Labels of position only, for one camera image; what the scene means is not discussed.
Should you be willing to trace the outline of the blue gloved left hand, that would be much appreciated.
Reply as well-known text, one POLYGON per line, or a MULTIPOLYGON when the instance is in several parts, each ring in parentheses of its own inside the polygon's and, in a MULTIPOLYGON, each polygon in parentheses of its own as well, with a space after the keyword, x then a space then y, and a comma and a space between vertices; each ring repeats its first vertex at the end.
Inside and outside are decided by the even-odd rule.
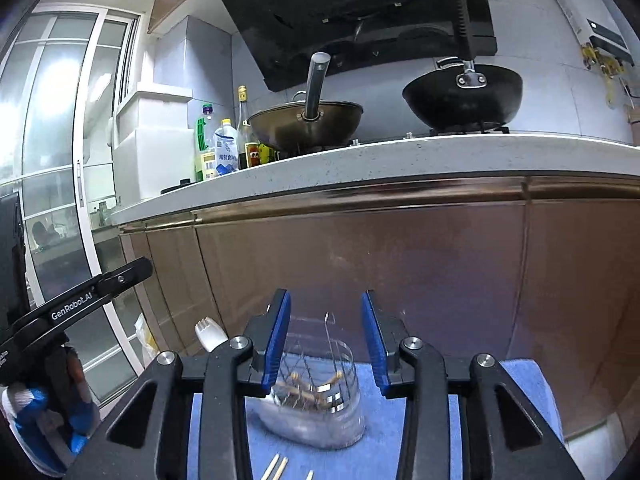
POLYGON ((101 422, 77 352, 67 347, 65 356, 63 377, 72 390, 66 414, 52 408, 43 386, 16 382, 1 393, 2 415, 13 437, 40 474, 51 478, 64 477, 101 422))

